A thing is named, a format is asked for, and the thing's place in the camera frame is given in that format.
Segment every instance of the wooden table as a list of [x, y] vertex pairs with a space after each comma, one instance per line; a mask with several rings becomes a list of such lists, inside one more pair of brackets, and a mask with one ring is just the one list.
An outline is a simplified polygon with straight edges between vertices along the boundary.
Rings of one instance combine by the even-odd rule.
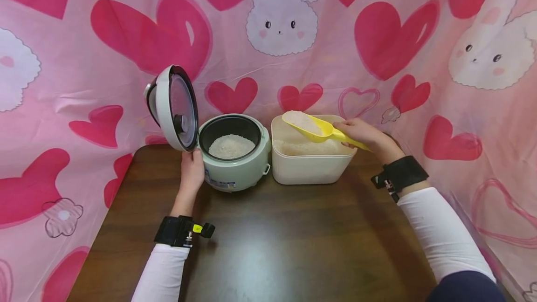
[[[173, 204], [180, 153], [139, 150], [68, 301], [130, 301]], [[180, 301], [424, 301], [434, 278], [402, 211], [369, 179], [381, 167], [359, 151], [332, 185], [222, 193], [204, 185], [195, 218], [216, 227], [186, 262]]]

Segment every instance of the black wrist strap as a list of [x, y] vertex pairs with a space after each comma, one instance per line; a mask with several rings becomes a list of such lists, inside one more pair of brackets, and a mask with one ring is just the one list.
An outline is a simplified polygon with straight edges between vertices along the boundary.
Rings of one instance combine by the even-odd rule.
[[383, 165], [382, 168], [384, 168], [384, 171], [373, 176], [371, 182], [377, 189], [388, 189], [395, 202], [399, 200], [397, 194], [403, 188], [425, 181], [429, 177], [425, 169], [421, 167], [413, 156], [400, 158], [391, 164]]
[[214, 225], [205, 223], [203, 227], [195, 224], [192, 217], [165, 217], [155, 235], [156, 243], [163, 243], [173, 247], [192, 247], [192, 235], [200, 234], [204, 238], [211, 238]]

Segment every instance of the rice cooker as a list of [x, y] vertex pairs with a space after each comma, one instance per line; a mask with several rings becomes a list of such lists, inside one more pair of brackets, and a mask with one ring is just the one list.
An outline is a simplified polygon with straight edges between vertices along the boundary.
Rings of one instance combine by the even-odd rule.
[[[243, 114], [225, 114], [209, 119], [198, 128], [198, 105], [192, 83], [180, 66], [169, 66], [144, 91], [145, 101], [167, 142], [179, 151], [201, 149], [205, 181], [222, 192], [238, 192], [254, 186], [270, 170], [269, 131], [256, 119]], [[219, 137], [238, 135], [255, 148], [239, 158], [217, 158], [209, 147]]]

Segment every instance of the hand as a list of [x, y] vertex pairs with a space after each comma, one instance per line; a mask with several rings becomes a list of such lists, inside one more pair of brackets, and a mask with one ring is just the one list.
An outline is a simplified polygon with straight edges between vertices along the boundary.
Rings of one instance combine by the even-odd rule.
[[[405, 154], [391, 137], [364, 122], [360, 118], [353, 118], [333, 123], [333, 126], [357, 142], [364, 143], [382, 162], [383, 165], [399, 160]], [[343, 143], [347, 147], [354, 147], [350, 143]]]
[[170, 216], [192, 215], [196, 195], [205, 179], [205, 167], [201, 151], [183, 152], [181, 160], [181, 184]]

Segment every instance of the pink backdrop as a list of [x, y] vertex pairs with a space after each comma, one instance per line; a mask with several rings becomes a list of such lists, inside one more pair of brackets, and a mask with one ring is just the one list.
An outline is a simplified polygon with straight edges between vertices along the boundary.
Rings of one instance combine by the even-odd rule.
[[0, 0], [0, 302], [64, 301], [170, 64], [201, 120], [361, 116], [537, 301], [537, 0]]

